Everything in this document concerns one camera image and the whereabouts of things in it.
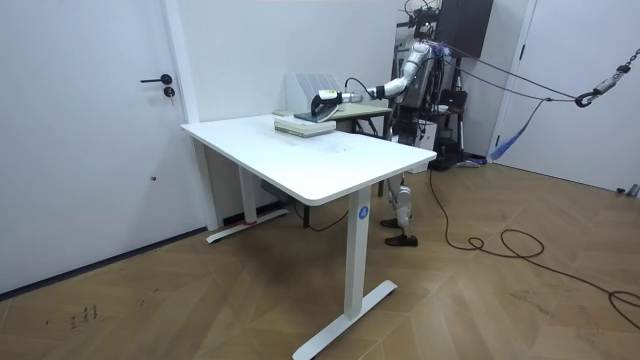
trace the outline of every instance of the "robot leg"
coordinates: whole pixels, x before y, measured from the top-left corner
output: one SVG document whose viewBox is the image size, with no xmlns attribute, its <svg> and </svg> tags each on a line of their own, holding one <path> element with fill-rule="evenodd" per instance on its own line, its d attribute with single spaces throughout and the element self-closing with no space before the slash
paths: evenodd
<svg viewBox="0 0 640 360">
<path fill-rule="evenodd" d="M 418 239 L 411 234 L 411 189 L 402 185 L 403 174 L 387 180 L 389 186 L 389 202 L 393 206 L 396 218 L 380 222 L 382 226 L 400 228 L 402 235 L 389 238 L 385 243 L 389 246 L 418 246 Z"/>
</svg>

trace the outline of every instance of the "herringbone floor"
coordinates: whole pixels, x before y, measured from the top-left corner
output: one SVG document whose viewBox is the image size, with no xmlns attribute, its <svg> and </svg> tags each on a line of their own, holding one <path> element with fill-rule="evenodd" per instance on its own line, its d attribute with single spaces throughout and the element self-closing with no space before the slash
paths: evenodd
<svg viewBox="0 0 640 360">
<path fill-rule="evenodd" d="M 504 227 L 547 244 L 543 264 L 640 292 L 640 200 L 500 166 L 434 174 L 452 240 Z M 605 294 L 519 260 L 451 249 L 426 174 L 412 176 L 417 249 L 372 202 L 367 291 L 400 287 L 319 359 L 638 359 L 640 332 Z M 314 209 L 320 226 L 346 209 Z M 215 245 L 206 234 L 0 303 L 0 359 L 290 359 L 341 313 L 346 221 L 295 215 Z M 518 242 L 517 249 L 533 246 Z M 636 321 L 640 311 L 626 309 Z"/>
</svg>

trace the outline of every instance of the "metal hook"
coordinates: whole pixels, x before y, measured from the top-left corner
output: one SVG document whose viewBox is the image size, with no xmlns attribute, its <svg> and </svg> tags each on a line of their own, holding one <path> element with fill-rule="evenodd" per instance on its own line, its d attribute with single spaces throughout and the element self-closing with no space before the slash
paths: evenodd
<svg viewBox="0 0 640 360">
<path fill-rule="evenodd" d="M 597 97 L 599 96 L 599 94 L 595 91 L 592 92 L 588 92 L 586 94 L 582 94 L 580 96 L 578 96 L 576 98 L 576 105 L 578 105 L 579 108 L 586 108 L 587 106 L 591 105 L 591 103 L 593 102 L 593 100 L 595 100 Z"/>
</svg>

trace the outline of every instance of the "door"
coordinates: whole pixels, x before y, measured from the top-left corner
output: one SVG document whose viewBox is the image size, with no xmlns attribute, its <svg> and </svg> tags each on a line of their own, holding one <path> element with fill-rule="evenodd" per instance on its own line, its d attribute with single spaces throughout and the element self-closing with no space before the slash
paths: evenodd
<svg viewBox="0 0 640 360">
<path fill-rule="evenodd" d="M 0 2 L 0 293 L 203 226 L 180 101 L 140 83 L 168 39 L 160 0 Z"/>
<path fill-rule="evenodd" d="M 638 1 L 538 0 L 518 74 L 574 96 L 591 91 L 640 47 L 639 13 Z M 518 80 L 514 88 L 559 96 Z M 637 61 L 616 88 L 586 109 L 544 104 L 497 163 L 612 190 L 640 184 L 639 91 Z M 503 141 L 522 128 L 537 103 L 510 96 Z"/>
</svg>

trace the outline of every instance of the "standing desk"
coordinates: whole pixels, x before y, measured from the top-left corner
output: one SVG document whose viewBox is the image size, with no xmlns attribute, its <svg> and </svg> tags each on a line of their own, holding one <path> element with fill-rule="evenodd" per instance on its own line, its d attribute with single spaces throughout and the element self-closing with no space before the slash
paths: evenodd
<svg viewBox="0 0 640 360">
<path fill-rule="evenodd" d="M 273 119 L 273 115 L 264 115 L 182 127 L 204 146 L 238 164 L 240 172 L 245 224 L 210 236 L 210 243 L 287 212 L 257 217 L 252 184 L 256 175 L 309 206 L 349 195 L 344 314 L 293 354 L 294 360 L 309 360 L 397 288 L 387 280 L 363 294 L 371 185 L 429 162 L 436 154 L 339 131 L 303 139 L 276 132 Z M 198 164 L 204 177 L 206 163 Z"/>
</svg>

